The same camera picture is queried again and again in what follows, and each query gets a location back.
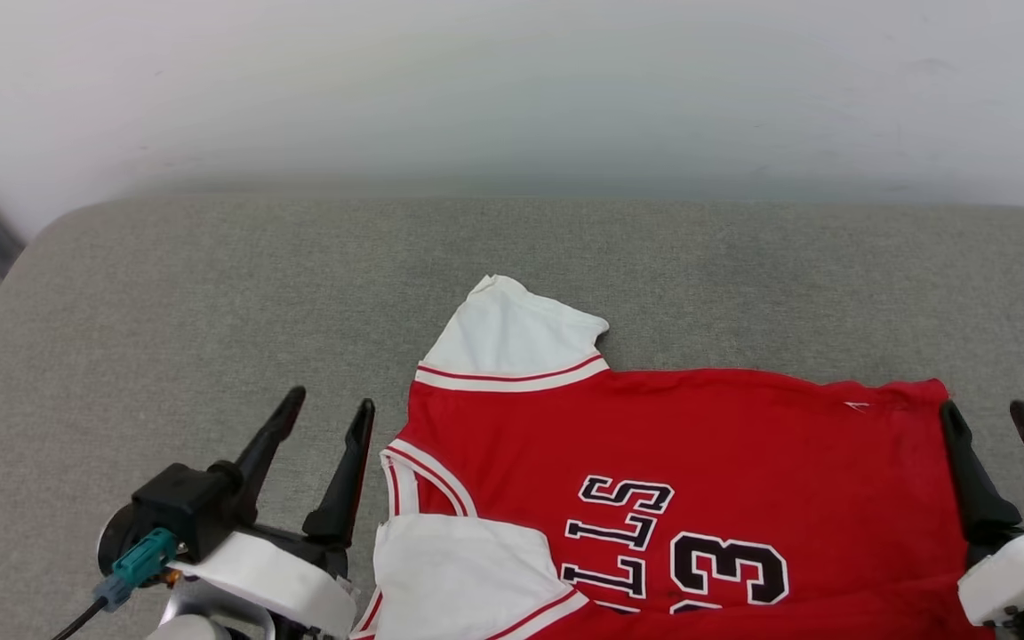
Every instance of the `red fabric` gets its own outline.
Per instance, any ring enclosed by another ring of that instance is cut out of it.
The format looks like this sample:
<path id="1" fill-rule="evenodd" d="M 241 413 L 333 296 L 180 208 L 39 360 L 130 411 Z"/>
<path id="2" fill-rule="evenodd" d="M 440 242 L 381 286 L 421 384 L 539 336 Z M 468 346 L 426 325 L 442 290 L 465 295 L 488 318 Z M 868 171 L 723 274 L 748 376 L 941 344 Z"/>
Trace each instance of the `red fabric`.
<path id="1" fill-rule="evenodd" d="M 955 615 L 961 610 L 951 584 L 954 575 L 898 583 L 868 592 L 807 603 L 771 607 L 736 607 L 690 614 L 668 615 L 647 611 L 621 615 L 587 604 L 548 628 L 532 640 L 988 640 L 990 629 L 971 627 Z"/>
<path id="2" fill-rule="evenodd" d="M 946 397 L 939 381 L 820 386 L 748 370 L 604 372 L 525 393 L 461 392 L 415 382 L 410 422 L 399 438 L 446 467 L 471 495 L 479 517 L 543 531 L 561 572 L 571 564 L 622 580 L 634 571 L 621 567 L 621 558 L 631 567 L 641 562 L 641 595 L 597 579 L 574 586 L 590 599 L 651 614 L 634 620 L 666 615 L 667 623 L 653 625 L 668 625 L 667 637 L 678 637 L 674 620 L 683 616 L 671 618 L 671 608 L 686 601 L 743 609 L 689 617 L 731 621 L 714 623 L 720 625 L 715 631 L 729 633 L 723 637 L 761 637 L 750 631 L 734 635 L 746 623 L 732 621 L 776 616 L 784 621 L 776 623 L 778 632 L 793 624 L 822 631 L 840 615 L 817 620 L 827 615 L 824 603 L 842 596 L 858 599 L 852 603 L 858 611 L 873 611 L 865 624 L 872 615 L 919 609 L 920 620 L 946 630 L 931 637 L 950 637 L 950 629 L 972 628 L 954 596 L 967 544 L 939 418 Z M 623 481 L 663 483 L 674 495 L 663 513 L 639 508 L 654 495 L 638 490 L 618 490 L 615 497 L 627 498 L 618 505 L 587 502 L 581 492 L 589 476 L 609 479 L 594 496 L 610 496 Z M 424 513 L 453 513 L 432 483 L 419 482 L 419 496 Z M 623 534 L 641 529 L 629 515 L 654 520 L 641 550 L 617 540 L 569 536 L 569 520 Z M 753 562 L 734 562 L 734 578 L 728 568 L 726 575 L 715 575 L 716 558 L 688 555 L 688 544 L 675 544 L 681 535 L 707 544 L 743 544 L 751 551 L 771 548 L 783 558 L 785 592 L 755 591 L 765 568 Z M 700 578 L 684 574 L 683 554 Z M 676 558 L 677 578 L 690 578 L 693 591 L 675 580 Z M 922 584 L 925 589 L 911 587 Z M 776 598 L 776 606 L 749 606 L 755 593 Z M 889 596 L 881 601 L 861 593 Z M 779 612 L 801 603 L 814 611 L 807 618 Z M 794 623 L 792 615 L 805 622 Z M 618 636 L 603 637 L 638 637 L 626 636 L 627 625 L 637 623 L 608 609 L 585 607 L 557 627 L 566 629 L 573 620 L 618 630 Z"/>

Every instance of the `gray cushion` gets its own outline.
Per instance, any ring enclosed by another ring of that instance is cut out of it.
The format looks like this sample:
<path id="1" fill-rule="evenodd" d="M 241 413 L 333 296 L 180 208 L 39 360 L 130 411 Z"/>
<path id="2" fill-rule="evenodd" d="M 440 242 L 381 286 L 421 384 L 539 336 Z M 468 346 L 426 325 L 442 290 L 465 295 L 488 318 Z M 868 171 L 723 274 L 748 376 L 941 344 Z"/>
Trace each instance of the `gray cushion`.
<path id="1" fill-rule="evenodd" d="M 1007 412 L 1024 397 L 1019 208 L 127 200 L 60 219 L 0 289 L 0 637 L 68 624 L 130 492 L 167 463 L 239 453 L 296 384 L 307 404 L 259 507 L 300 525 L 358 399 L 377 400 L 380 447 L 416 361 L 486 272 L 606 317 L 614 369 L 941 378 L 1024 510 Z M 375 463 L 361 505 L 352 575 L 368 593 L 386 517 Z M 145 636 L 165 599 L 138 592 L 81 637 Z"/>

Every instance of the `robotic arm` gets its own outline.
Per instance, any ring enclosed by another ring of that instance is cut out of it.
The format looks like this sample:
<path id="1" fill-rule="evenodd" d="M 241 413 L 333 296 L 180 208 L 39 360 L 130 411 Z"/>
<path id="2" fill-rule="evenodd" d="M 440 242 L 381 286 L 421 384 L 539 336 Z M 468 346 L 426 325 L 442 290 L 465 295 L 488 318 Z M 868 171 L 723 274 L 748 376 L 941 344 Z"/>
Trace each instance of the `robotic arm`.
<path id="1" fill-rule="evenodd" d="M 374 430 L 373 401 L 358 406 L 345 454 L 301 534 L 256 522 L 260 487 L 305 398 L 304 388 L 290 390 L 236 462 L 203 471 L 174 463 L 134 492 L 97 543 L 106 580 L 94 596 L 105 600 L 105 610 L 124 603 L 131 587 L 165 583 L 171 595 L 153 640 L 243 637 L 212 615 L 259 627 L 266 640 L 348 635 L 357 611 L 346 550 Z M 146 543 L 156 547 L 145 552 Z M 137 565 L 141 558 L 146 568 Z M 137 570 L 152 574 L 142 579 Z"/>
<path id="2" fill-rule="evenodd" d="M 1024 401 L 1011 403 L 1024 444 Z M 972 624 L 1001 627 L 1024 640 L 1024 528 L 1021 514 L 1000 498 L 971 447 L 971 429 L 953 401 L 942 409 L 946 451 L 963 536 L 970 543 L 958 596 Z"/>
<path id="3" fill-rule="evenodd" d="M 374 403 L 362 400 L 346 431 L 346 451 L 318 508 L 301 534 L 260 525 L 256 502 L 280 443 L 292 433 L 306 390 L 290 390 L 236 462 L 207 470 L 171 465 L 134 492 L 97 543 L 105 580 L 94 603 L 54 640 L 65 640 L 133 589 L 167 584 L 170 599 L 151 640 L 240 640 L 212 616 L 263 630 L 265 640 L 346 637 L 354 607 L 346 550 L 352 543 L 374 429 Z M 1011 404 L 1024 442 L 1024 401 Z M 967 573 L 959 600 L 971 624 L 1008 629 L 1024 640 L 1024 528 L 1000 498 L 972 447 L 971 429 L 953 401 L 942 407 Z"/>

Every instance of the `white wall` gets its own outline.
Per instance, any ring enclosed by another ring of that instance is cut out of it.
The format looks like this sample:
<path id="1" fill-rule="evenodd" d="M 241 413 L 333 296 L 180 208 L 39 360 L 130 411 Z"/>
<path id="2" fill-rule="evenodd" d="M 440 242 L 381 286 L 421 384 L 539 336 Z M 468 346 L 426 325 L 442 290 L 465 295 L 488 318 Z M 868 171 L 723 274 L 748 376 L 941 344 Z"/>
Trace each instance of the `white wall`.
<path id="1" fill-rule="evenodd" d="M 0 212 L 119 196 L 1024 206 L 1024 0 L 0 0 Z"/>

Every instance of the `black cable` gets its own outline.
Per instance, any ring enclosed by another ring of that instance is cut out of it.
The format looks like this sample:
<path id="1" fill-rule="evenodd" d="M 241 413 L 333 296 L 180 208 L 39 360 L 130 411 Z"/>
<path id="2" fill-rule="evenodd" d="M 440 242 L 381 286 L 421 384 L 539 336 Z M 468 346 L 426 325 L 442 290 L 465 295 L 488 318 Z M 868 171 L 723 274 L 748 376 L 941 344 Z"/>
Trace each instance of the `black cable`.
<path id="1" fill-rule="evenodd" d="M 89 623 L 91 616 L 95 616 L 97 612 L 104 608 L 105 604 L 109 603 L 110 601 L 104 598 L 94 600 L 93 604 L 90 604 L 89 608 L 85 609 L 85 612 L 78 616 L 78 620 L 75 620 L 74 623 L 70 624 L 70 627 L 61 629 L 61 633 L 57 633 L 57 635 L 53 637 L 53 640 L 66 640 L 67 637 L 73 636 L 74 633 L 78 633 L 78 629 L 85 627 L 85 624 Z"/>

